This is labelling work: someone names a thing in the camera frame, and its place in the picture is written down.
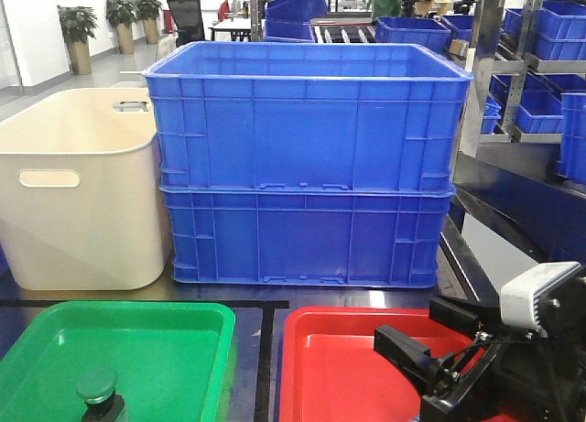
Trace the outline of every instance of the table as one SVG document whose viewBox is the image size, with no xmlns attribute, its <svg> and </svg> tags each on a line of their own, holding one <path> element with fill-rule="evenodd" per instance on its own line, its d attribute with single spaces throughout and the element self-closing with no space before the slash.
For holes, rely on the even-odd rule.
<svg viewBox="0 0 586 422">
<path fill-rule="evenodd" d="M 216 40 L 216 32 L 230 32 L 230 39 L 236 41 L 244 41 L 244 38 L 250 40 L 250 30 L 252 27 L 252 21 L 250 17 L 232 17 L 230 19 L 224 19 L 219 24 L 210 27 L 212 31 L 212 40 Z"/>
</svg>

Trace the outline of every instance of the small blue bin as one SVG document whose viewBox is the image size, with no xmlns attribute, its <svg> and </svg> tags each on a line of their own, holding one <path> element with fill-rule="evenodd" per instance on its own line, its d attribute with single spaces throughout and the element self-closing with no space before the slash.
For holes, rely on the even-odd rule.
<svg viewBox="0 0 586 422">
<path fill-rule="evenodd" d="M 535 55 L 542 60 L 586 60 L 586 39 L 550 39 L 537 34 Z"/>
<path fill-rule="evenodd" d="M 586 6 L 570 1 L 546 1 L 537 12 L 537 33 L 551 40 L 586 39 Z"/>
<path fill-rule="evenodd" d="M 474 16 L 445 15 L 441 17 L 441 23 L 451 30 L 452 39 L 472 40 Z"/>
<path fill-rule="evenodd" d="M 309 22 L 282 21 L 280 19 L 267 19 L 265 21 L 265 37 L 315 41 L 313 27 Z"/>
<path fill-rule="evenodd" d="M 277 36 L 265 36 L 263 41 L 281 42 L 282 44 L 310 44 L 315 42 L 313 39 L 278 38 Z"/>
<path fill-rule="evenodd" d="M 432 287 L 453 189 L 162 188 L 187 283 Z"/>
<path fill-rule="evenodd" d="M 4 251 L 2 251 L 2 247 L 0 246 L 0 275 L 5 273 L 8 270 L 8 262 L 6 261 L 6 256 L 4 255 Z"/>
<path fill-rule="evenodd" d="M 525 91 L 516 124 L 526 134 L 561 134 L 561 102 L 547 91 Z"/>
<path fill-rule="evenodd" d="M 495 74 L 491 79 L 489 91 L 496 101 L 502 105 L 506 104 L 508 99 L 512 79 L 513 76 L 509 74 Z M 542 79 L 543 76 L 536 76 L 528 72 L 523 86 L 524 91 L 551 91 L 550 87 Z"/>
<path fill-rule="evenodd" d="M 519 36 L 521 35 L 521 27 L 523 26 L 522 14 L 522 8 L 507 8 L 505 10 L 503 31 L 514 40 L 519 40 Z"/>
<path fill-rule="evenodd" d="M 450 40 L 450 31 L 435 19 L 379 17 L 374 37 L 380 43 L 419 44 L 442 53 Z"/>
<path fill-rule="evenodd" d="M 564 114 L 559 173 L 586 184 L 586 93 L 561 96 Z"/>
<path fill-rule="evenodd" d="M 326 13 L 326 0 L 274 0 L 266 5 L 266 19 L 308 22 Z"/>
<path fill-rule="evenodd" d="M 165 186 L 446 191 L 471 74 L 418 45 L 197 42 L 145 73 Z"/>
<path fill-rule="evenodd" d="M 481 134 L 492 134 L 496 124 L 501 119 L 501 105 L 488 96 L 486 98 L 486 109 L 484 110 L 483 127 L 481 128 Z"/>
<path fill-rule="evenodd" d="M 578 74 L 548 74 L 543 78 L 560 100 L 564 92 L 586 92 L 586 79 Z"/>
</svg>

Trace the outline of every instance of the red chair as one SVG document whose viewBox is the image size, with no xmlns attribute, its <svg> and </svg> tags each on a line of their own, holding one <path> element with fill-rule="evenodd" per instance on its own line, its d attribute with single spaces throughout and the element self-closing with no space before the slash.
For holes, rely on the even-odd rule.
<svg viewBox="0 0 586 422">
<path fill-rule="evenodd" d="M 220 5 L 220 10 L 218 10 L 218 20 L 223 21 L 224 19 L 228 19 L 230 15 L 230 5 L 228 4 L 228 0 L 225 0 L 222 5 Z"/>
</svg>

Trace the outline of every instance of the black office chair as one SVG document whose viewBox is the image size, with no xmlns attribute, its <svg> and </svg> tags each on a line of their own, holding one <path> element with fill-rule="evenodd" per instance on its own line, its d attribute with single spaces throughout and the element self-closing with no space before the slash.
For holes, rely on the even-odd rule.
<svg viewBox="0 0 586 422">
<path fill-rule="evenodd" d="M 167 4 L 177 26 L 178 47 L 189 42 L 205 40 L 200 0 L 168 0 Z"/>
</svg>

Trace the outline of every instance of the plant pot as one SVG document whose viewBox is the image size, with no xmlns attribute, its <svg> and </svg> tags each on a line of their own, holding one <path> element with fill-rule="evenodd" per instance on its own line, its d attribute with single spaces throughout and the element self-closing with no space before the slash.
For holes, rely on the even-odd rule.
<svg viewBox="0 0 586 422">
<path fill-rule="evenodd" d="M 90 46 L 87 42 L 67 42 L 73 74 L 92 74 Z"/>
<path fill-rule="evenodd" d="M 158 30 L 156 19 L 143 19 L 143 29 L 145 30 L 146 43 L 155 45 L 158 43 Z"/>
<path fill-rule="evenodd" d="M 116 26 L 116 36 L 118 37 L 118 47 L 122 54 L 132 54 L 135 52 L 135 41 L 132 37 L 132 28 L 124 24 Z"/>
</svg>

